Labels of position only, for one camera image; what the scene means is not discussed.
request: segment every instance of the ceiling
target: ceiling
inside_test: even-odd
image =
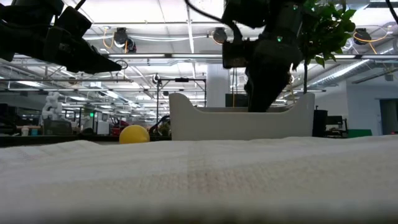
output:
[[[78,0],[63,0],[65,7],[75,7]],[[223,0],[191,0],[191,2],[198,8],[221,17],[223,13]],[[11,0],[0,0],[1,4],[8,5]],[[394,20],[388,9],[383,8],[366,8],[369,1],[350,1],[347,0],[348,7],[359,9],[353,17],[353,22],[357,27],[366,28],[373,39],[380,39],[384,37],[386,32],[388,35],[374,43],[375,48],[385,44],[386,42],[395,38],[395,31],[397,26],[394,25]],[[123,54],[124,50],[113,45],[107,48],[104,45],[112,45],[112,33],[117,27],[127,27],[128,34],[135,38],[138,54],[153,54],[153,53],[185,53],[185,54],[220,54],[221,46],[216,44],[212,38],[207,37],[215,27],[221,27],[207,17],[197,14],[193,11],[187,11],[187,7],[183,0],[87,0],[80,12],[84,14],[92,23],[91,29],[87,31],[84,38],[95,46],[101,54]],[[189,38],[190,26],[188,25],[188,15],[192,22],[192,36]],[[244,37],[256,37],[261,32],[261,29],[252,30],[248,27],[239,25]],[[229,37],[232,37],[232,32],[226,28]],[[371,52],[370,46],[356,45],[352,46],[348,43],[349,49],[345,50],[345,54],[369,54]],[[152,83],[152,77],[159,74],[161,78],[206,78],[207,64],[214,63],[211,60],[178,60],[171,61],[168,59],[129,59],[126,60],[129,67],[119,73],[99,73],[94,76],[81,73],[66,72],[59,66],[46,65],[32,59],[15,59],[14,65],[25,67],[37,75],[43,77],[45,75],[45,65],[48,66],[48,73],[53,73],[52,78],[109,78],[113,79],[109,82],[101,82],[101,88],[108,89],[127,89],[132,90],[140,88],[155,88]],[[328,62],[325,68],[311,63],[308,67],[308,79],[316,80],[316,78],[332,68],[338,67],[340,64],[352,63],[352,61],[339,60],[337,63]],[[293,86],[300,86],[302,84],[303,66],[300,65],[297,71],[293,71],[294,76]],[[131,82],[117,82],[115,79],[127,78]],[[246,82],[244,69],[238,69],[239,85],[238,89],[243,89]],[[56,83],[65,88],[87,88],[82,83],[71,85],[69,83]],[[175,83],[170,82],[164,89],[190,89],[196,91],[183,92],[192,99],[204,99],[205,94],[197,83]],[[133,103],[155,103],[152,98],[156,92],[143,93],[138,91],[116,92],[120,98],[131,101]],[[160,94],[160,97],[165,101],[167,96]],[[96,93],[88,95],[86,98],[96,101],[104,101],[103,96],[98,96]],[[195,102],[199,105],[204,105],[204,101]],[[167,114],[168,106],[164,105],[163,114]]]

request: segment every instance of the orange cable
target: orange cable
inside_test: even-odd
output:
[[[111,49],[111,48],[113,47],[113,42],[114,42],[114,33],[113,33],[113,36],[112,36],[112,44],[111,44],[111,46],[108,46],[108,45],[106,45],[106,43],[105,43],[106,30],[108,30],[108,28],[105,28],[103,43],[104,43],[104,46],[105,46],[107,49]]]
[[[377,39],[377,40],[363,40],[363,39],[360,39],[360,38],[356,37],[355,34],[357,34],[357,32],[355,32],[354,35],[353,35],[353,37],[354,37],[355,39],[360,40],[360,41],[362,41],[362,42],[373,43],[373,42],[377,42],[377,41],[379,41],[379,40],[382,40],[382,39],[386,38],[387,35],[388,35],[388,32],[386,32],[386,34],[385,34],[384,37],[381,37],[381,38],[379,38],[379,39]]]
[[[369,45],[371,46],[371,48],[372,48],[372,50],[373,50],[374,54],[377,54],[377,52],[376,52],[376,50],[374,49],[374,47],[373,47],[372,43],[369,43]]]

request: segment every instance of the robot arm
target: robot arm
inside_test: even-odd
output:
[[[0,4],[0,58],[11,61],[19,53],[63,65],[71,72],[120,71],[120,65],[100,55],[82,38],[91,22],[77,11],[81,5],[62,12],[61,0],[13,0],[10,6]],[[57,19],[51,26],[54,16]]]
[[[232,42],[223,42],[224,68],[246,67],[250,112],[265,112],[290,80],[290,66],[302,61],[297,36],[305,0],[228,1],[221,19],[186,4],[196,12],[222,22],[234,31]],[[255,41],[242,40],[233,21],[251,28],[265,27]]]

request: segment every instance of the ceiling duct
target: ceiling duct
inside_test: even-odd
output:
[[[377,51],[379,52],[380,55],[391,55],[391,54],[396,54],[398,51],[398,47],[394,46],[397,43],[397,38],[394,38],[393,40],[390,40],[386,42],[385,44],[380,45],[377,48]],[[373,51],[370,50],[369,52],[366,52],[367,54],[373,54]],[[376,63],[374,60],[362,60],[362,61],[357,61],[353,62],[350,64],[346,65],[340,65],[336,68],[333,68],[325,73],[322,73],[321,75],[317,76],[314,80],[314,82],[309,82],[308,87],[315,87],[315,86],[329,86],[335,83],[338,83],[342,80],[345,80],[347,78],[353,77],[357,74],[366,72],[370,69],[373,68],[384,68],[384,64],[382,63]]]

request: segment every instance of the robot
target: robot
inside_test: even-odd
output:
[[[66,120],[61,116],[62,103],[58,102],[59,96],[58,92],[49,92],[49,95],[45,98],[46,103],[42,110],[42,123],[45,119],[51,119],[52,121]]]

